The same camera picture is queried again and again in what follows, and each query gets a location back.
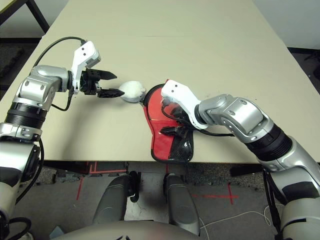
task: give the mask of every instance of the wall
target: wall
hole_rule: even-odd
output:
[[[320,49],[320,0],[253,0],[287,47]]]
[[[51,25],[69,0],[35,0],[44,18]],[[0,0],[1,9],[8,0]],[[0,26],[0,38],[40,38],[41,27],[24,5]]]

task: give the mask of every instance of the tabletop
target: tabletop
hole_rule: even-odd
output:
[[[223,93],[244,97],[320,160],[320,96],[251,0],[70,0],[1,100],[1,122],[37,57],[66,36],[94,42],[101,55],[94,68],[118,76],[101,80],[103,88],[140,81],[149,90],[173,79],[200,100]],[[40,64],[70,69],[79,46],[61,42]],[[53,103],[65,107],[67,98],[58,92]],[[52,107],[42,130],[47,160],[154,161],[142,106],[120,98],[79,93],[68,111]],[[235,137],[195,132],[192,162],[257,160]]]

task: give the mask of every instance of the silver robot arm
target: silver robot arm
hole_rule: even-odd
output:
[[[4,122],[0,123],[0,224],[9,222],[20,182],[28,181],[36,172],[41,149],[34,142],[40,140],[41,127],[56,92],[69,90],[69,98],[78,93],[83,68],[91,68],[99,61],[99,52],[87,41],[74,52],[71,71],[38,65],[20,84]],[[84,78],[90,78],[87,72]],[[85,94],[93,95],[101,90],[98,80],[91,81],[90,87],[84,80]]]
[[[274,195],[288,206],[281,219],[283,236],[313,239],[305,233],[315,224],[318,231],[314,236],[319,237],[320,211],[314,208],[320,209],[320,166],[293,137],[287,136],[256,104],[242,97],[222,94],[200,101],[187,86],[173,80],[166,82],[161,95],[178,103],[197,129],[225,126],[256,155]]]

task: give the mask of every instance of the floor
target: floor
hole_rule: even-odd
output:
[[[154,220],[168,222],[168,206],[163,196],[164,173],[145,172],[141,177],[139,201],[128,200],[125,220]],[[89,226],[107,185],[114,179],[85,177],[77,200],[80,181],[43,184],[33,187],[16,206],[14,217],[24,216],[32,221],[31,233],[36,240],[49,239],[59,226],[65,233]],[[201,219],[205,224],[232,217],[247,211],[263,214],[267,205],[265,193],[248,187],[222,185],[193,185],[188,188]],[[11,228],[20,231],[22,226]],[[207,227],[210,239],[272,240],[276,233],[263,216],[248,213]],[[200,239],[207,235],[201,230]]]
[[[37,46],[37,44],[16,44],[24,48],[24,54],[13,68],[0,79],[1,84],[11,84],[16,75]],[[305,61],[308,54],[294,53],[293,56],[309,76],[310,81],[320,93],[320,80],[312,73],[319,64],[316,60]],[[0,89],[0,99],[6,91]],[[267,201],[263,191],[261,174],[230,177],[233,164],[192,164],[188,171],[184,167],[172,166],[169,171],[186,176],[189,191],[197,207],[199,216],[205,224],[232,217],[247,211],[263,213]],[[165,167],[160,163],[131,164],[129,170],[142,172],[140,199],[137,203],[128,201],[126,220],[155,220],[168,222],[168,210],[162,194]],[[31,232],[36,240],[49,239],[56,226],[71,232],[92,224],[92,219],[103,192],[114,177],[85,176],[80,189],[80,180],[52,183],[55,171],[44,169],[42,177],[16,206],[14,217],[27,217],[32,220]],[[17,232],[23,225],[13,225],[11,231]],[[215,223],[207,228],[210,239],[274,239],[275,229],[257,213],[248,213],[236,218]],[[206,240],[205,231],[201,239]]]

